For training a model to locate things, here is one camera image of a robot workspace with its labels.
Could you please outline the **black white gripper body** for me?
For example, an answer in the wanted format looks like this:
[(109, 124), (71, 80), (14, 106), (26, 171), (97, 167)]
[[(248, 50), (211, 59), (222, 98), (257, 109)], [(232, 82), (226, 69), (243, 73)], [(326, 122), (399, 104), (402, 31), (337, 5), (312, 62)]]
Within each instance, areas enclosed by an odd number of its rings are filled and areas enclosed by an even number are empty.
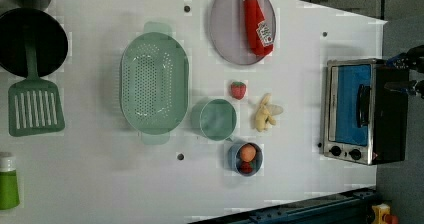
[(386, 61), (388, 67), (424, 72), (424, 46), (416, 46)]

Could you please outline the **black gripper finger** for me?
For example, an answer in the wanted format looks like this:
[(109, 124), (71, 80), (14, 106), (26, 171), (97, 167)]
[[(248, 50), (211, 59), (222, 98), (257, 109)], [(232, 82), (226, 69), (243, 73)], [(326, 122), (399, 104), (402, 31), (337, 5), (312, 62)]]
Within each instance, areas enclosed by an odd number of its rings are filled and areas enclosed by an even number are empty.
[(384, 85), (386, 90), (398, 92), (409, 96), (420, 96), (424, 98), (424, 81), (402, 81), (402, 82), (387, 82)]

